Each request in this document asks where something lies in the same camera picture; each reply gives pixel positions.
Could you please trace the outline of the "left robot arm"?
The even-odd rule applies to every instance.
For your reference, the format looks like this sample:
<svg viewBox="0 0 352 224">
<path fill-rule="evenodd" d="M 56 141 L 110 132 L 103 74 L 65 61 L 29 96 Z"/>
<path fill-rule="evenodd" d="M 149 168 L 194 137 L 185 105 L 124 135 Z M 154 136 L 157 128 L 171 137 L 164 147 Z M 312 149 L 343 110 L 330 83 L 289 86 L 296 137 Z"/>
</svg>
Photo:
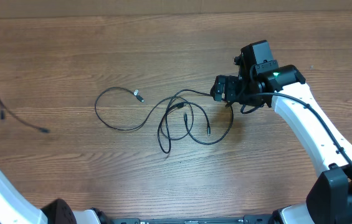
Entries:
<svg viewBox="0 0 352 224">
<path fill-rule="evenodd" d="M 62 199 L 37 208 L 27 201 L 0 170 L 0 223 L 93 223 L 100 220 L 93 210 L 73 211 Z"/>
</svg>

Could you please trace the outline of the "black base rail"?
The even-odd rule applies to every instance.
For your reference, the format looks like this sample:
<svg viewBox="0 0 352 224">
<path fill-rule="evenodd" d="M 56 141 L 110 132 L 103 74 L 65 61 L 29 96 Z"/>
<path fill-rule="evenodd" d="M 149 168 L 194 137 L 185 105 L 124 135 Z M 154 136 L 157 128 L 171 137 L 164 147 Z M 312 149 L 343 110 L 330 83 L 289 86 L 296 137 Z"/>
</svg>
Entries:
<svg viewBox="0 0 352 224">
<path fill-rule="evenodd" d="M 162 218 L 162 219 L 139 219 L 139 218 L 110 218 L 102 215 L 102 223 L 107 224 L 282 224 L 282 223 L 313 223 L 307 217 L 290 217 L 282 220 L 279 215 L 261 214 L 244 215 L 243 217 L 231 218 Z"/>
</svg>

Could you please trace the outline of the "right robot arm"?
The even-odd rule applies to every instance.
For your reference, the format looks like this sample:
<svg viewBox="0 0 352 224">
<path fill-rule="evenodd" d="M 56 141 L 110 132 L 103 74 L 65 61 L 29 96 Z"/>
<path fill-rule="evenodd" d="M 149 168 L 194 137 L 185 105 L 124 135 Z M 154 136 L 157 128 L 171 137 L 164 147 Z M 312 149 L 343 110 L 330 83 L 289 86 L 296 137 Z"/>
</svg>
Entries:
<svg viewBox="0 0 352 224">
<path fill-rule="evenodd" d="M 244 223 L 352 223 L 352 144 L 316 102 L 294 65 L 280 66 L 266 40 L 243 47 L 236 76 L 219 75 L 210 94 L 228 106 L 272 108 L 290 126 L 317 175 L 302 203 L 269 215 L 246 215 Z"/>
</svg>

